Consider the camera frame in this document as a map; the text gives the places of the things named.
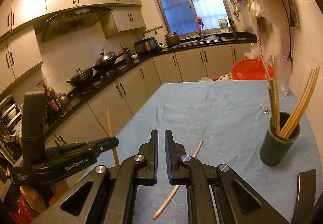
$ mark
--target black cable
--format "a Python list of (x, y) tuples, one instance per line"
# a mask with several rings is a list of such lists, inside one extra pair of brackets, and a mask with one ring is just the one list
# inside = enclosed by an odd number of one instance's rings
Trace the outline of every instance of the black cable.
[(288, 20), (288, 30), (289, 30), (289, 54), (288, 54), (288, 58), (293, 62), (293, 58), (292, 58), (292, 36), (291, 36), (291, 32), (290, 32), (290, 24), (289, 24), (289, 16), (288, 16), (288, 12), (286, 9), (286, 6), (284, 4), (284, 1), (282, 0), (283, 6), (285, 8), (285, 12), (286, 12), (286, 16), (287, 16), (287, 20)]

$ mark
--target cabinet handle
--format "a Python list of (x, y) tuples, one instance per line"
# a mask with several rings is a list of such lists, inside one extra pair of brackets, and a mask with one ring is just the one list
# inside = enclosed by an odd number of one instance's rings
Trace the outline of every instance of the cabinet handle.
[(12, 52), (10, 51), (10, 56), (11, 56), (11, 60), (12, 60), (12, 64), (15, 65), (14, 59), (12, 57)]
[(67, 145), (67, 143), (65, 142), (65, 140), (61, 136), (59, 136), (59, 138), (64, 142), (65, 145)]
[(8, 69), (10, 69), (10, 65), (9, 65), (9, 61), (8, 61), (7, 54), (5, 54), (5, 59), (7, 60), (7, 66), (8, 66)]
[(119, 86), (116, 86), (116, 88), (119, 90), (119, 92), (120, 92), (120, 97), (122, 98), (122, 93), (121, 93), (121, 91), (120, 91)]
[(207, 62), (207, 58), (206, 58), (206, 52), (204, 51), (204, 55), (205, 55), (205, 61)]
[(122, 90), (123, 90), (124, 95), (126, 95), (126, 91), (124, 90), (123, 85), (120, 84), (120, 86), (122, 87)]
[[(235, 49), (233, 48), (233, 53), (235, 55)], [(237, 57), (235, 56), (235, 61), (237, 60)]]
[[(143, 73), (143, 70), (141, 68), (139, 70)], [(143, 74), (143, 78), (145, 79), (145, 75), (144, 74)]]
[(200, 56), (201, 56), (201, 61), (202, 61), (202, 63), (203, 63), (203, 57), (202, 57), (202, 53), (200, 52)]

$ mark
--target wall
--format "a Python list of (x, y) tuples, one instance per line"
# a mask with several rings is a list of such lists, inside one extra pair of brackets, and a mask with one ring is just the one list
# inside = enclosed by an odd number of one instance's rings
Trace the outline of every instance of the wall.
[(117, 52), (121, 49), (120, 44), (134, 52), (133, 43), (137, 40), (133, 31), (124, 31), (106, 40), (98, 22), (90, 28), (38, 43), (44, 61), (42, 69), (15, 87), (11, 94), (16, 102), (22, 103), (26, 92), (42, 89), (44, 82), (50, 84), (55, 92), (68, 93), (72, 87), (65, 82), (76, 73), (77, 68), (93, 66), (104, 46), (105, 52)]

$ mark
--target red bucket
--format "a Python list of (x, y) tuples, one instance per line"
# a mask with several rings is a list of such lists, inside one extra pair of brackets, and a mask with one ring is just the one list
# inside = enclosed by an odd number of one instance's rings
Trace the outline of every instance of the red bucket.
[[(268, 73), (273, 77), (273, 69), (268, 66)], [(232, 80), (266, 80), (261, 60), (246, 59), (237, 62), (231, 71)]]

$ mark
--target blue tablecloth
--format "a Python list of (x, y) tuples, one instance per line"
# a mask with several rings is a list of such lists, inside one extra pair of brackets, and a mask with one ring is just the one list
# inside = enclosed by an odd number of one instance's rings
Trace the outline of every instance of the blue tablecloth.
[[(283, 161), (268, 167), (259, 158), (259, 149), (271, 115), (266, 81), (217, 81), (164, 84), (117, 135), (120, 162), (138, 153), (150, 139), (151, 130), (159, 133), (158, 180), (155, 186), (139, 186), (133, 223), (187, 224), (186, 187), (178, 190), (160, 217), (151, 218), (172, 190), (168, 183), (164, 134), (172, 130), (174, 141), (193, 154), (200, 139), (203, 145), (197, 158), (204, 164), (228, 164), (289, 222), (292, 219), (297, 175), (317, 171), (316, 199), (322, 192), (322, 172), (318, 147), (306, 116), (295, 141)], [(296, 98), (290, 92), (280, 98), (281, 111), (291, 113)], [(101, 154), (96, 165), (114, 166), (112, 151)]]

